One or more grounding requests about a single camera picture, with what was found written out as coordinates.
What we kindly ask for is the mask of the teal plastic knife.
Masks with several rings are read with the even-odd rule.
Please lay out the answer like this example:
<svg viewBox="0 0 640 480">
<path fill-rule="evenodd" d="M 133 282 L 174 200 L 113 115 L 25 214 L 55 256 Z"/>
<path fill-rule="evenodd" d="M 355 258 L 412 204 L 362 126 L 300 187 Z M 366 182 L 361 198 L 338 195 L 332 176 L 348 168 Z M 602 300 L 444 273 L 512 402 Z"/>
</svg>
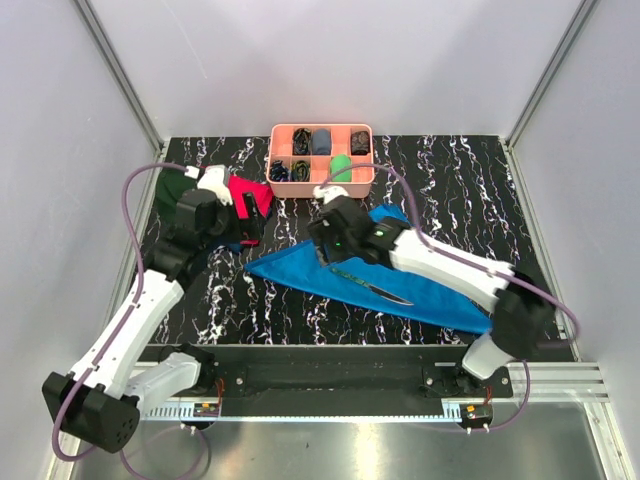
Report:
<svg viewBox="0 0 640 480">
<path fill-rule="evenodd" d="M 393 302 L 393 303 L 396 303 L 396 304 L 399 304 L 399 305 L 404 305 L 404 306 L 413 306 L 413 303 L 411 301 L 409 301 L 409 300 L 407 300 L 405 298 L 402 298 L 402 297 L 400 297 L 398 295 L 395 295 L 395 294 L 393 294 L 393 293 L 391 293 L 389 291 L 386 291 L 386 290 L 384 290 L 384 289 L 382 289 L 382 288 L 380 288 L 380 287 L 378 287 L 376 285 L 373 285 L 370 282 L 367 282 L 367 281 L 365 281 L 363 279 L 360 279 L 360 278 L 358 278 L 358 277 L 356 277 L 356 276 L 354 276 L 354 275 L 352 275 L 352 274 L 350 274 L 348 272 L 345 272 L 343 270 L 337 269 L 335 267 L 330 267 L 329 271 L 331 273 L 333 273 L 333 274 L 345 279 L 345 280 L 348 280 L 348 281 L 350 281 L 352 283 L 355 283 L 355 284 L 357 284 L 357 285 L 369 290 L 370 292 L 376 294 L 377 296 L 379 296 L 379 297 L 381 297 L 381 298 L 383 298 L 383 299 L 385 299 L 387 301 L 390 301 L 390 302 Z"/>
</svg>

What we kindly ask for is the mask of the bright blue napkin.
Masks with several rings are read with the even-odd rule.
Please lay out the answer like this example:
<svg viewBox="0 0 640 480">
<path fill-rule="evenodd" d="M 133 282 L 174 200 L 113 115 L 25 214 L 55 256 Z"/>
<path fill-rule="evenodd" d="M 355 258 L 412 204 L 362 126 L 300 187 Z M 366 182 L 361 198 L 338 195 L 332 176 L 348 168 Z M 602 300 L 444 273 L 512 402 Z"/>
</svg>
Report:
<svg viewBox="0 0 640 480">
<path fill-rule="evenodd" d="M 405 298 L 413 306 L 387 301 L 331 273 L 330 267 L 348 272 Z M 285 287 L 376 313 L 474 334 L 482 334 L 491 326 L 490 318 L 467 297 L 416 274 L 390 270 L 380 265 L 368 265 L 360 258 L 322 267 L 310 240 L 254 260 L 245 266 L 245 270 Z"/>
</svg>

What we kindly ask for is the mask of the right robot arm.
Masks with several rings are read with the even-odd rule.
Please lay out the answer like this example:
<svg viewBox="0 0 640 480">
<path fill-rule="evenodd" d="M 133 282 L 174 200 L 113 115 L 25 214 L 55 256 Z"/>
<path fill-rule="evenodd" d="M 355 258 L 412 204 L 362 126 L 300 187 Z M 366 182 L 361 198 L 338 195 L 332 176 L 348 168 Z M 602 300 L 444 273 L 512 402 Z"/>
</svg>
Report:
<svg viewBox="0 0 640 480">
<path fill-rule="evenodd" d="M 359 258 L 435 281 L 492 315 L 489 331 L 468 347 L 454 371 L 460 393 L 480 394 L 496 370 L 514 360 L 528 360 L 537 351 L 544 324 L 556 313 L 545 283 L 506 262 L 433 240 L 399 219 L 374 221 L 342 187 L 317 187 L 314 197 L 322 202 L 322 210 L 309 224 L 309 233 L 321 265 Z"/>
</svg>

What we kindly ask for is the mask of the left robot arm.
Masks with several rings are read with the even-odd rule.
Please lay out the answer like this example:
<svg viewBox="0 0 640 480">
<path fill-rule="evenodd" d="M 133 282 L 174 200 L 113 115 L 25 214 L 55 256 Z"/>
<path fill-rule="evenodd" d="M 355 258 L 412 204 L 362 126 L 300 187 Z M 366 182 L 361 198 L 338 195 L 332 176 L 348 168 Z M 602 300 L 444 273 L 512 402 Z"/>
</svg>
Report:
<svg viewBox="0 0 640 480">
<path fill-rule="evenodd" d="M 173 226 L 151 249 L 144 271 L 98 340 L 67 374 L 52 372 L 42 385 L 56 451 L 65 432 L 119 452 L 143 414 L 180 392 L 203 396 L 216 388 L 214 355 L 188 344 L 141 374 L 132 371 L 160 321 L 204 270 L 209 251 L 255 245 L 265 223 L 251 192 L 229 205 L 211 190 L 183 193 Z"/>
</svg>

